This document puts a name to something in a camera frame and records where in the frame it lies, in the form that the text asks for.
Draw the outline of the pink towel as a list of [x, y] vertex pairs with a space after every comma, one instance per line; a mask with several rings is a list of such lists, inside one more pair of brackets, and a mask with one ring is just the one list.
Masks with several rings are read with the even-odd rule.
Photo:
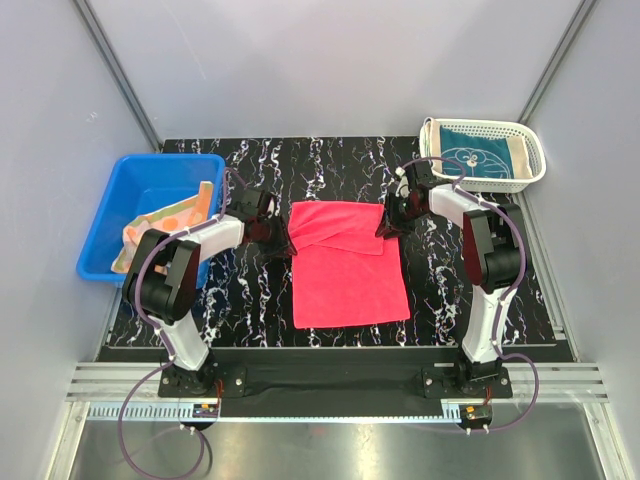
[[375, 235], [383, 206], [345, 201], [292, 205], [293, 323], [298, 329], [404, 321], [410, 308], [399, 242]]

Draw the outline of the teal beige Doraemon towel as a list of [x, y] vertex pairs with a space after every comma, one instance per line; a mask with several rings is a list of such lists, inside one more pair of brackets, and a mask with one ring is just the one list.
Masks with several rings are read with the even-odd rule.
[[444, 175], [499, 180], [531, 179], [526, 142], [521, 135], [489, 138], [484, 133], [457, 132], [439, 120], [428, 118], [424, 157], [433, 160], [433, 169]]

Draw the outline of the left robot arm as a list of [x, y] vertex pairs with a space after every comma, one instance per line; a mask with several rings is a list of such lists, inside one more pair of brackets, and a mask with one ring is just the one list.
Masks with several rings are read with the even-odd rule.
[[125, 300], [152, 325], [168, 353], [159, 394], [168, 397], [215, 393], [221, 380], [213, 352], [201, 338], [191, 309], [202, 263], [226, 250], [256, 244], [263, 255], [297, 254], [277, 196], [245, 187], [231, 205], [206, 222], [174, 234], [147, 230], [137, 246], [123, 285]]

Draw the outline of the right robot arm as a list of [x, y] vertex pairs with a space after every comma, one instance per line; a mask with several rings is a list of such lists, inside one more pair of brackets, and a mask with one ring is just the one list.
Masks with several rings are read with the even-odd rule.
[[519, 206], [471, 194], [462, 188], [462, 177], [451, 183], [437, 178], [433, 160], [424, 157], [396, 169], [398, 186], [385, 198], [376, 235], [402, 237], [427, 215], [444, 217], [461, 230], [462, 258], [473, 294], [450, 382], [472, 397], [499, 381], [507, 313], [528, 268], [526, 230]]

